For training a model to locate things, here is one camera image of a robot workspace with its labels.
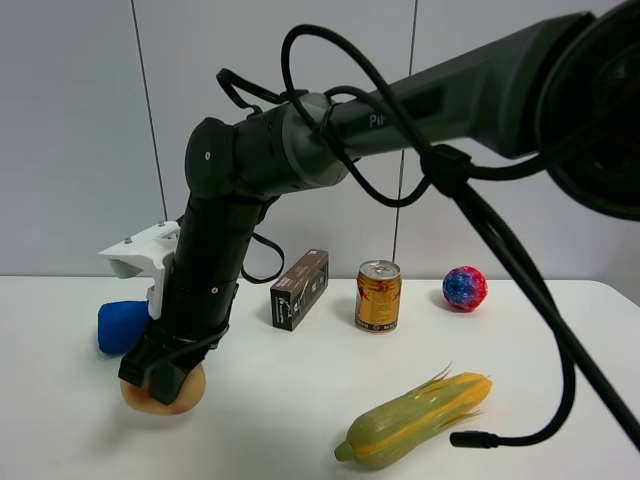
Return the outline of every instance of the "gray wall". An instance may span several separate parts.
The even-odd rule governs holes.
[[[602,13],[616,3],[418,0],[413,70],[545,17]],[[0,274],[106,274],[97,251],[163,218],[165,208],[169,218],[180,215],[192,128],[206,116],[229,123],[243,117],[219,89],[216,72],[228,67],[281,90],[280,45],[298,23],[346,35],[389,81],[409,70],[415,0],[136,0],[135,7],[158,165],[130,1],[0,4],[0,221],[9,227]],[[371,88],[343,54],[320,41],[302,39],[293,65],[303,88]],[[455,144],[477,163],[505,164],[473,142]],[[382,192],[397,194],[399,153],[363,162],[362,169]],[[419,178],[417,158],[408,152],[403,191]],[[476,186],[546,276],[602,280],[640,301],[639,225],[587,211],[546,174]],[[400,212],[396,232],[396,211],[369,199],[349,178],[330,191],[281,199],[259,231],[284,247],[288,263],[309,247],[330,250],[334,276],[354,276],[368,258],[391,258],[396,233],[396,260],[407,277],[440,277],[460,264],[505,275],[454,205],[435,191]],[[247,268],[266,274],[277,262],[254,245]]]

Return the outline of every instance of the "can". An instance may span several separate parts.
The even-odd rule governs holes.
[[[360,265],[356,298],[356,326],[365,332],[387,333],[398,325],[400,267],[387,260]]]

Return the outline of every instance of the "white table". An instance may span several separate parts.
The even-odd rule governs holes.
[[[231,329],[205,361],[197,408],[155,417],[124,406],[119,359],[97,353],[102,303],[143,298],[149,279],[0,278],[0,478],[346,479],[333,448],[364,411],[452,371],[491,375],[484,415],[464,425],[528,434],[555,411],[552,336],[510,281],[473,314],[440,282],[406,281],[396,332],[353,326],[355,282],[329,289],[295,332],[270,325],[268,287],[241,285]],[[565,318],[640,414],[640,308],[603,284],[549,282]],[[570,420],[530,448],[455,449],[436,437],[372,479],[637,479],[640,456],[582,375]]]

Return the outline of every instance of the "small product box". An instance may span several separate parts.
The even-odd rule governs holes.
[[[271,287],[273,326],[292,332],[329,283],[329,252],[309,250]]]

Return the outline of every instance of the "toy ball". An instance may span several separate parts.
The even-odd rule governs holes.
[[[442,293],[452,307],[471,312],[487,296],[487,279],[473,267],[454,268],[444,277]]]

